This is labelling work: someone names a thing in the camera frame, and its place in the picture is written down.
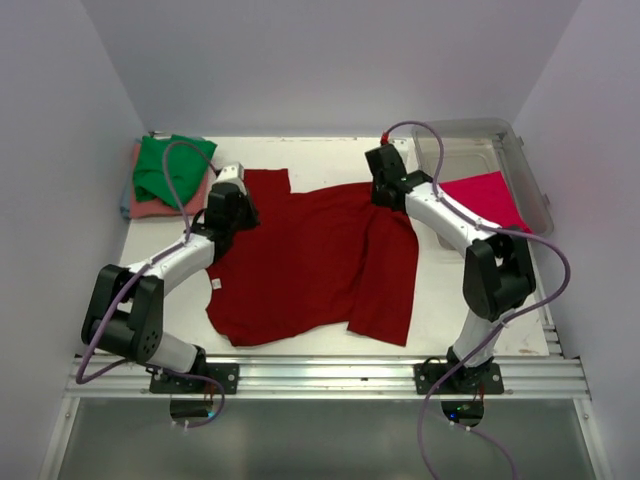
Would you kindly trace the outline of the dark red t-shirt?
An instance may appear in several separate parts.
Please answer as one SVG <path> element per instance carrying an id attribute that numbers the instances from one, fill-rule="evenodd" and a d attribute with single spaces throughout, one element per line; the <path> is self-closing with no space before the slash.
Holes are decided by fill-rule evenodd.
<path id="1" fill-rule="evenodd" d="M 294 193 L 285 169 L 250 170 L 245 182 L 260 224 L 207 270 L 216 332 L 254 347 L 346 323 L 406 345 L 419 255 L 408 218 L 374 205 L 367 183 Z"/>

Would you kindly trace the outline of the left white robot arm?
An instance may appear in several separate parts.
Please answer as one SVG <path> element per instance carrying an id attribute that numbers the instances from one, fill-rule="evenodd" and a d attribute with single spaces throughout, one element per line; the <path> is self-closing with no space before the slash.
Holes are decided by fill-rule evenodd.
<path id="1" fill-rule="evenodd" d="M 172 372 L 173 381 L 185 392 L 205 386 L 205 353 L 164 330 L 164 299 L 223 258 L 237 232 L 258 225 L 258 214 L 243 181 L 222 180 L 213 183 L 202 215 L 203 220 L 188 223 L 183 237 L 154 256 L 100 270 L 81 330 L 86 350 L 76 374 L 79 384 L 96 377 L 85 370 L 100 349 L 123 362 Z"/>

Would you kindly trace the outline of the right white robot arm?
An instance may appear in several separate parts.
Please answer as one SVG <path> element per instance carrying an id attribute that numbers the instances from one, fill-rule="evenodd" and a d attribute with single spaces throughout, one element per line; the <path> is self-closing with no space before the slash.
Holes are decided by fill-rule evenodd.
<path id="1" fill-rule="evenodd" d="M 527 242 L 518 230 L 500 233 L 498 224 L 451 198 L 426 173 L 409 173 L 395 146 L 378 146 L 365 158 L 372 202 L 431 228 L 464 259 L 462 293 L 468 313 L 447 352 L 445 379 L 454 391 L 468 392 L 490 371 L 507 316 L 536 290 Z"/>

